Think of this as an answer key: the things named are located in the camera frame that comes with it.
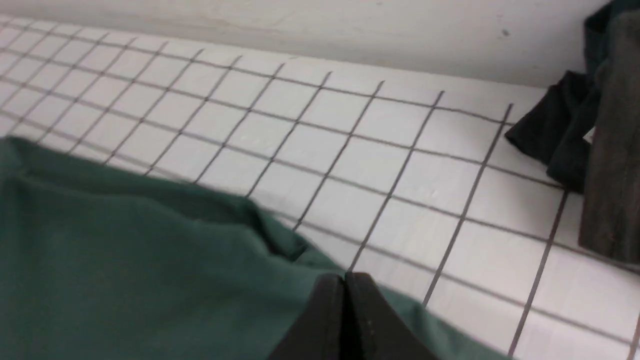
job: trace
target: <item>white wall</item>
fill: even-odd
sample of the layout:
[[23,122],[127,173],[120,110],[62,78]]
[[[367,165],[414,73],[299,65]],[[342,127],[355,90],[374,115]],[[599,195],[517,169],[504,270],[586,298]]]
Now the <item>white wall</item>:
[[400,69],[549,85],[606,0],[0,0],[0,12]]

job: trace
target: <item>grid pattern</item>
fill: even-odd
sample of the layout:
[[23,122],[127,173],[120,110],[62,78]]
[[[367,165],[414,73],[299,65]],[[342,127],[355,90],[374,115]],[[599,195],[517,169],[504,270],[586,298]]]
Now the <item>grid pattern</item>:
[[504,141],[519,102],[1,22],[0,135],[245,195],[345,268],[520,359],[637,347],[640,279],[577,247],[581,198]]

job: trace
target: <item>folded cloth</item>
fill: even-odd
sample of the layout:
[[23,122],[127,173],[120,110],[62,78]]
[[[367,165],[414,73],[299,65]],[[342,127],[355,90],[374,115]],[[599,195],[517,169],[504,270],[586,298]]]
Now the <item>folded cloth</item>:
[[547,175],[582,192],[589,144],[582,138],[596,119],[598,93],[587,77],[568,71],[544,98],[504,135],[524,154],[548,165]]
[[[267,358],[343,274],[242,197],[0,139],[3,359]],[[393,291],[441,360],[506,360]]]

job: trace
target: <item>clothing pile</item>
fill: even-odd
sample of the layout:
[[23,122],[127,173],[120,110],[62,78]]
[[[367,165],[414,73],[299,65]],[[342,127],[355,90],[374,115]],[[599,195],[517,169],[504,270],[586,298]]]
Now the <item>clothing pile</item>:
[[580,246],[640,264],[640,0],[584,23],[586,74],[567,72],[505,137],[583,193]]

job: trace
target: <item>green cloth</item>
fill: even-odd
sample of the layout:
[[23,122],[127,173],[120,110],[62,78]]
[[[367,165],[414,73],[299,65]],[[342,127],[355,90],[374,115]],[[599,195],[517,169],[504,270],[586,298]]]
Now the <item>green cloth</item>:
[[[0,197],[2,359],[265,359],[343,272],[250,200],[16,138]],[[440,359],[506,359],[384,294]]]

